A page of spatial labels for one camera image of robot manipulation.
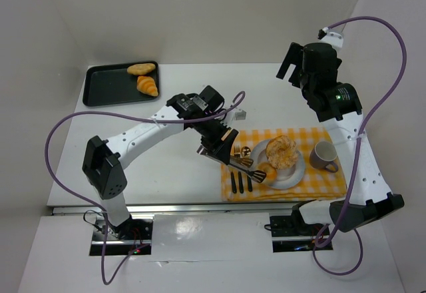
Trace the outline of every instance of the gold utensil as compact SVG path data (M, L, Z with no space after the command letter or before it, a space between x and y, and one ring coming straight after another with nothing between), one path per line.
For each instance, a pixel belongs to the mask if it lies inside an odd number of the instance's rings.
M240 152L240 146L239 145L234 145L234 157L236 157L236 158L240 158L241 157L241 152Z
M252 150L248 146L243 146L241 149L241 156L243 158L248 158L250 154L252 153Z

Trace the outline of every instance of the bagel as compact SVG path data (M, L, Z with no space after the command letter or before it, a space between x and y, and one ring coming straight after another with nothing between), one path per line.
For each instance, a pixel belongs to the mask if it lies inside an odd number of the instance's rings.
M286 135L280 135L269 141L266 146L268 162L278 170L291 168L298 161L296 142Z

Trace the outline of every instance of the donut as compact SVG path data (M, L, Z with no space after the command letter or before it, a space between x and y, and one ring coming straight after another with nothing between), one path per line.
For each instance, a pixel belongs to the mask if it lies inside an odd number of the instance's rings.
M272 184L277 179L277 170L269 163L262 162L256 166L256 170L261 170L266 173L266 178L262 182L264 184Z
M286 135L280 135L269 141L266 146L268 162L278 170L291 168L298 161L296 142Z

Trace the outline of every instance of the gray mug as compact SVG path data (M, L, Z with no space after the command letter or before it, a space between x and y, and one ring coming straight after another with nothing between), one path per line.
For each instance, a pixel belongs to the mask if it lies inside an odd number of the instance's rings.
M312 149L309 156L309 163L313 168L323 169L331 173L336 173L339 170L338 165L334 162L337 158L337 152L332 143L328 141L320 141ZM332 165L334 170L329 169L327 166Z

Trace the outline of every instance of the yellow checkered cloth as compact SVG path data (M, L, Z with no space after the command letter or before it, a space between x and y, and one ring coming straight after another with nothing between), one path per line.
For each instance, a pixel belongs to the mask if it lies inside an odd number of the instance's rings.
M345 178L338 159L339 172L330 173L325 170L316 170L309 164L309 155L315 144L319 141L329 141L331 139L324 128L310 129L276 129L276 130L252 130L240 131L236 137L234 145L253 148L263 140L272 139L280 135L287 135L297 144L298 150L305 160L305 175L303 179L295 186L287 190L276 190L264 184L253 182L253 192L247 190L247 177L243 176L244 193L240 193L238 188L237 171L222 165L221 187L222 200L230 202L246 201L303 201L303 200L330 200L340 198L346 194ZM234 176L237 184L237 193L232 192L230 170L234 170Z

